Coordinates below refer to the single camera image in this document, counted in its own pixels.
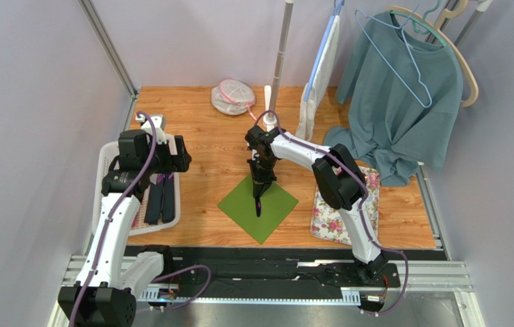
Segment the green paper napkin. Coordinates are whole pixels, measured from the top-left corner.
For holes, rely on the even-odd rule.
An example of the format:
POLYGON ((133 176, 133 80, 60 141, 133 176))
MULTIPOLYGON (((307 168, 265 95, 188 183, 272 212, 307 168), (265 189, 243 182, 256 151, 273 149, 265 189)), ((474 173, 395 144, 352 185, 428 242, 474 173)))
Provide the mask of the green paper napkin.
POLYGON ((263 244, 298 203, 294 196, 277 184, 255 199, 252 178, 248 175, 217 207, 256 242, 263 244))

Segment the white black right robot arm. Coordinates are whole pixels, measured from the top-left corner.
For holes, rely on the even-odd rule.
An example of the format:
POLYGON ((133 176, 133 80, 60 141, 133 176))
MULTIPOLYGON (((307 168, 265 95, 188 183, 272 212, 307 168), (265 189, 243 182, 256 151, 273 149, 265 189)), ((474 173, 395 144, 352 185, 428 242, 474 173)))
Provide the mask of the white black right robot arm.
POLYGON ((253 185, 256 214, 261 216, 261 197, 277 180, 275 164, 291 161, 310 170, 322 199, 335 209, 346 228, 362 282, 375 279, 387 265, 374 231, 363 215, 363 202, 368 197, 365 175, 343 145, 323 146, 302 140, 285 129, 265 131, 255 125, 246 135, 248 159, 253 185))

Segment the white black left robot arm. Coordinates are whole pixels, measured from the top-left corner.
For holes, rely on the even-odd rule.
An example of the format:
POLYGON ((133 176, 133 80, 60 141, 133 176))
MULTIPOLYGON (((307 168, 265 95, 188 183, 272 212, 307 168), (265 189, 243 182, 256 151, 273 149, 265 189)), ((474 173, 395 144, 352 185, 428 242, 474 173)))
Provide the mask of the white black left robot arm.
POLYGON ((172 261, 167 247, 143 251, 128 268, 123 256, 132 224, 151 185, 161 176, 179 191, 179 173, 192 161, 182 136, 166 134, 166 119, 139 111, 139 129, 121 132, 99 153, 92 231, 83 267, 71 286, 63 286, 58 303, 69 326, 131 326, 136 301, 172 261))

